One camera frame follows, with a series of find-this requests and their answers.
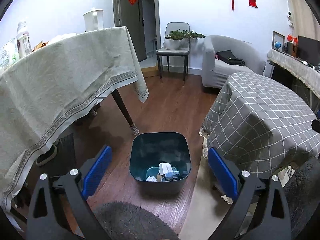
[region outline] door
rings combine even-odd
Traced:
[[[147,58],[144,41],[142,0],[118,0],[120,25],[128,28],[139,62]]]

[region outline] sofa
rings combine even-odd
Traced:
[[[243,59],[245,66],[229,65],[216,59],[216,53],[231,50],[237,58]],[[227,78],[236,72],[263,75],[266,62],[260,58],[249,43],[226,36],[211,35],[204,38],[202,62],[202,84],[204,87],[222,88]]]

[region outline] computer monitor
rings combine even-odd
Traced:
[[[320,63],[320,41],[299,36],[297,57],[318,66]]]

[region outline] screw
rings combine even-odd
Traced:
[[[79,171],[77,169],[72,169],[69,173],[72,176],[76,176],[79,173]]]
[[[42,173],[42,174],[40,175],[40,179],[41,179],[41,180],[45,180],[47,177],[48,177],[48,175],[45,174],[45,173]]]
[[[250,176],[250,172],[249,171],[242,171],[241,174],[242,174],[242,176],[244,176],[246,178]]]
[[[271,179],[272,179],[273,181],[278,181],[278,180],[279,180],[279,178],[278,178],[277,175],[272,175]]]

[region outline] black bag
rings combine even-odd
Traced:
[[[238,65],[238,66],[244,66],[245,62],[243,59],[236,58],[231,50],[225,50],[220,51],[217,53],[218,59],[222,60],[223,62],[229,64],[229,65]]]

